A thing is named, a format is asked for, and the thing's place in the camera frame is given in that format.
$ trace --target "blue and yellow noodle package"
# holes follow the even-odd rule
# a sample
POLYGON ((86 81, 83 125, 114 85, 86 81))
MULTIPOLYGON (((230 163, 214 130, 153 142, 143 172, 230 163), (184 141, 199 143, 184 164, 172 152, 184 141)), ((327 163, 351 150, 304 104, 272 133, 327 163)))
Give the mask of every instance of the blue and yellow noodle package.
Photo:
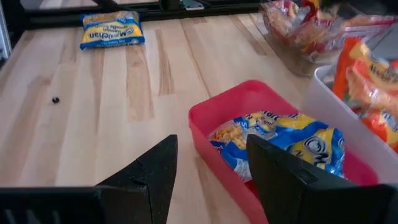
POLYGON ((251 180, 246 138, 248 134, 271 138, 278 118, 279 115, 269 111, 247 114, 221 125, 210 134, 209 140, 243 181, 251 180))
POLYGON ((246 138, 256 134, 279 148, 332 174, 343 177, 341 131, 304 114, 279 116, 259 111, 225 123, 209 140, 226 163, 243 179, 251 180, 246 138))
POLYGON ((343 175, 344 137, 336 128, 309 129, 282 133, 269 142, 331 174, 343 175))
POLYGON ((145 42, 139 15, 119 11, 104 14, 81 15, 83 38, 80 48, 117 47, 145 42))

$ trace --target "noodle package label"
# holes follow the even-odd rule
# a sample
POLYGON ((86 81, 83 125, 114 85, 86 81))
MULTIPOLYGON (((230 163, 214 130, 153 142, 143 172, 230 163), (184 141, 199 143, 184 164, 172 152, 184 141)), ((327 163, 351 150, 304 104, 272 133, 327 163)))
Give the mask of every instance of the noodle package label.
POLYGON ((107 14, 82 15, 83 38, 80 48, 117 47, 145 42, 139 15, 119 11, 107 14))

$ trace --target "wooden table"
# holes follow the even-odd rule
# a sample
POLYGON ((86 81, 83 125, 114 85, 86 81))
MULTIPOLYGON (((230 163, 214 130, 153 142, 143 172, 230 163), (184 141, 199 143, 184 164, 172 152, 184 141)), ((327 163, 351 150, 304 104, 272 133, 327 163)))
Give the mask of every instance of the wooden table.
POLYGON ((146 22, 144 45, 85 51, 82 28, 25 32, 0 73, 0 185, 95 185, 178 134, 169 223, 248 223, 196 153, 187 118, 248 79, 300 107, 310 79, 284 67, 255 17, 146 22))

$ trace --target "plastic bag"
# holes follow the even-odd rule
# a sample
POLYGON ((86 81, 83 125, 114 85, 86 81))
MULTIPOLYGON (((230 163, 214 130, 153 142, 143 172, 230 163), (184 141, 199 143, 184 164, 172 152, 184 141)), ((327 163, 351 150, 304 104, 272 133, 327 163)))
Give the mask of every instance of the plastic bag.
POLYGON ((375 58, 362 40, 348 38, 339 57, 333 92, 374 134, 397 150, 397 61, 375 58))
POLYGON ((279 116, 259 111, 228 121, 209 135, 212 145, 244 182, 251 180, 248 134, 256 134, 321 169, 343 176, 343 136, 339 130, 303 114, 279 116))
POLYGON ((81 15, 83 38, 80 48, 117 47, 145 42, 139 15, 119 11, 105 14, 81 15))
POLYGON ((332 64, 337 60, 345 38, 360 37, 368 41, 386 35, 391 25, 397 22, 396 16, 358 15, 344 20, 337 16, 338 6, 324 12, 319 10, 317 0, 303 0, 301 7, 295 10, 299 16, 292 17, 286 13, 290 12, 290 5, 298 7, 291 1, 261 4, 265 27, 276 39, 298 49, 301 56, 312 63, 332 64))

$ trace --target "red plastic bin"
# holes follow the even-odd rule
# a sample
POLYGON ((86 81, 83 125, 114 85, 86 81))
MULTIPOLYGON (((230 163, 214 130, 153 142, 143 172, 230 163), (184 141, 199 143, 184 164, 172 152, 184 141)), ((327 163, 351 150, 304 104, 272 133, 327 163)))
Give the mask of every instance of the red plastic bin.
MULTIPOLYGON (((268 223, 260 201, 252 192, 250 182, 243 183, 210 144, 207 136, 223 123, 255 111, 267 110, 277 114, 298 111, 265 83, 249 80, 192 107, 189 126, 199 155, 217 176, 224 188, 248 216, 251 223, 268 223)), ((377 175, 346 149, 345 176, 360 185, 377 184, 377 175)))

